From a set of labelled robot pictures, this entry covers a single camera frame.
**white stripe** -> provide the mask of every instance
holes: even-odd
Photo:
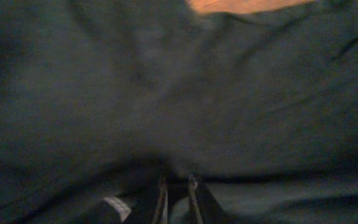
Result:
[[[103,199],[105,202],[107,202],[109,205],[113,206],[116,211],[119,213],[120,219],[123,222],[128,215],[132,212],[131,208],[128,207],[127,204],[125,204],[121,199],[113,197],[105,197]]]

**wooden surface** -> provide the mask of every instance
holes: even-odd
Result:
[[[304,4],[313,0],[187,0],[201,14],[209,12],[252,13]]]

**garment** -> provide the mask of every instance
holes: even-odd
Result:
[[[358,1],[0,1],[0,223],[79,222],[161,170],[239,223],[358,223]]]

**dark fabric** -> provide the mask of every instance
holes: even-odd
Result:
[[[239,222],[358,223],[358,1],[0,1],[0,223],[67,223],[161,170]]]

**orange surface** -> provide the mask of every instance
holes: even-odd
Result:
[[[304,4],[313,0],[187,0],[196,12],[252,13]]]

